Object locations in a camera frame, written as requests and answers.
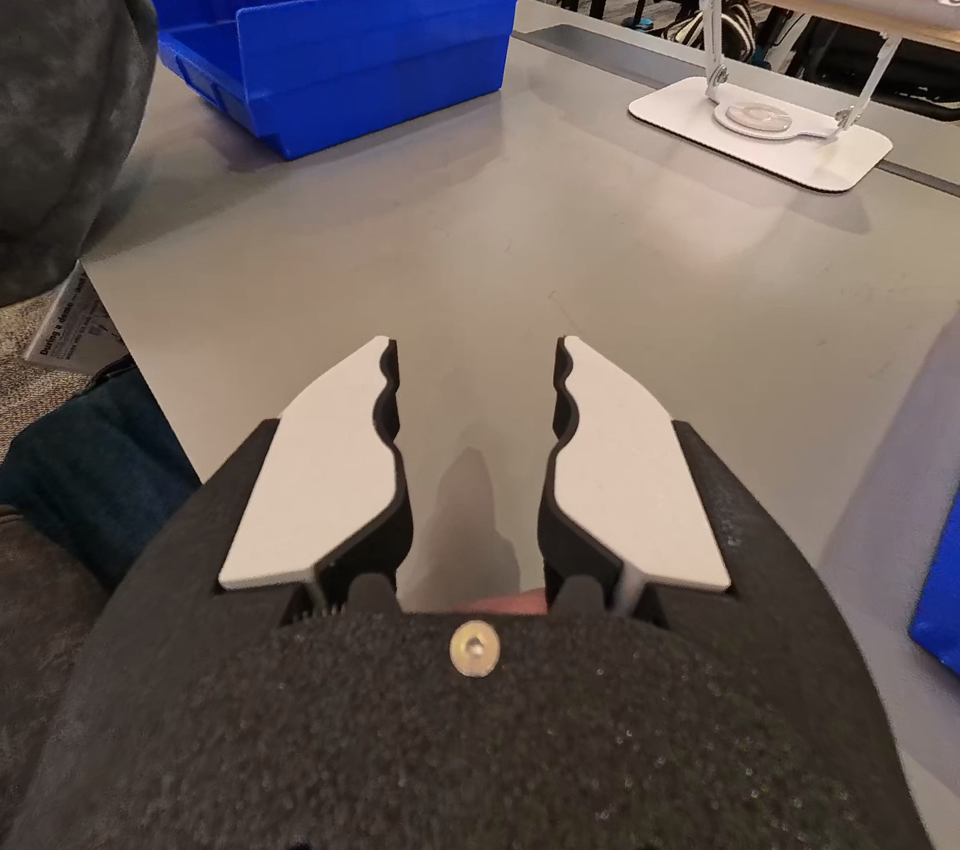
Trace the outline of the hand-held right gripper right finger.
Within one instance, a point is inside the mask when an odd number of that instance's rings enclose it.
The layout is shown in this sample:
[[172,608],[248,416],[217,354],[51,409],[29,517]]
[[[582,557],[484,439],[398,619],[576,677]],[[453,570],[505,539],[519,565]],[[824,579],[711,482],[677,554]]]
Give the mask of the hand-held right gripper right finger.
[[675,421],[581,338],[557,340],[555,443],[536,519],[546,604],[571,579],[633,616],[653,585],[721,595],[732,586]]

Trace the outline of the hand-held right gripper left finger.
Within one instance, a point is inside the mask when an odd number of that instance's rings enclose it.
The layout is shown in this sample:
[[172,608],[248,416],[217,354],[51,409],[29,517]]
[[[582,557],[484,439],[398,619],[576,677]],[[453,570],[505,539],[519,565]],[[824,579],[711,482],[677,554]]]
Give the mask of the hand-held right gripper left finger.
[[402,452],[397,342],[376,336],[282,412],[223,561],[227,592],[294,584],[323,609],[354,580],[397,588],[414,519]]

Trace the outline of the blue divided plastic bin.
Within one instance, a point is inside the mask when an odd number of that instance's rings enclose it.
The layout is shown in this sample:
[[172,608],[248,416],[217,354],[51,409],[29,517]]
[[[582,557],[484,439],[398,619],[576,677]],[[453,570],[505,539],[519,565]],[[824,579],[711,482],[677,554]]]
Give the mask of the blue divided plastic bin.
[[518,0],[151,0],[160,63],[286,160],[497,91]]

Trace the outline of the grey desk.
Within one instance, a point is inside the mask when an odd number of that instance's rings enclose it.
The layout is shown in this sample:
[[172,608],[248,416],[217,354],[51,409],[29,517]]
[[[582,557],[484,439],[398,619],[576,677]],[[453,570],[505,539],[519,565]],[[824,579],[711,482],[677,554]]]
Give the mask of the grey desk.
[[543,580],[573,335],[691,424],[822,575],[932,843],[958,681],[908,638],[958,484],[958,131],[810,193],[636,122],[694,55],[520,0],[502,88],[294,162],[158,67],[84,265],[198,475],[372,337],[398,345],[407,609]]

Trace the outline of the person's blue jeans leg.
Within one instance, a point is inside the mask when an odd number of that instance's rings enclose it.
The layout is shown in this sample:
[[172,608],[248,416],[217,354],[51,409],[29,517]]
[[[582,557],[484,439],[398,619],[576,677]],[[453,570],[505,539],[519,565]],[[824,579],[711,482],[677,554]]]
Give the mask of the person's blue jeans leg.
[[126,356],[11,442],[1,503],[114,590],[201,485]]

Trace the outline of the printed paper sheet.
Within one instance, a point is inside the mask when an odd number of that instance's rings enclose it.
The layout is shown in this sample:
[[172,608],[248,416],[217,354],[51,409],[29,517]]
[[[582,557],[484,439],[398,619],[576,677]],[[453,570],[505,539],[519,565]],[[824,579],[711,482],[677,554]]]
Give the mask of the printed paper sheet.
[[128,354],[83,264],[77,262],[22,356],[28,364],[92,377]]

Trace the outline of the striped bag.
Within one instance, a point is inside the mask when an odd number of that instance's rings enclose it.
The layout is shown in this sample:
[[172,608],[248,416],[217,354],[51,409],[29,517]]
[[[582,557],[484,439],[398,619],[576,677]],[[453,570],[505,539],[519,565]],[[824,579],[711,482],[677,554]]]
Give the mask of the striped bag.
[[[721,43],[724,57],[750,62],[757,49],[758,26],[746,0],[722,0]],[[665,38],[696,50],[705,49],[705,25],[701,10],[684,17],[665,31]]]

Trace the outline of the white folding book stand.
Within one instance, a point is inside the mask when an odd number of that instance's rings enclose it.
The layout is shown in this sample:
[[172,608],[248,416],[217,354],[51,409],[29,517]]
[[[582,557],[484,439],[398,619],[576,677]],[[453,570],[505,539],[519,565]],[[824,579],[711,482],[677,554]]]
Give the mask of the white folding book stand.
[[700,0],[700,10],[703,75],[633,100],[632,117],[826,194],[846,193],[887,156],[891,141],[859,122],[905,38],[880,32],[881,50],[858,97],[828,114],[736,85],[722,53],[722,0]]

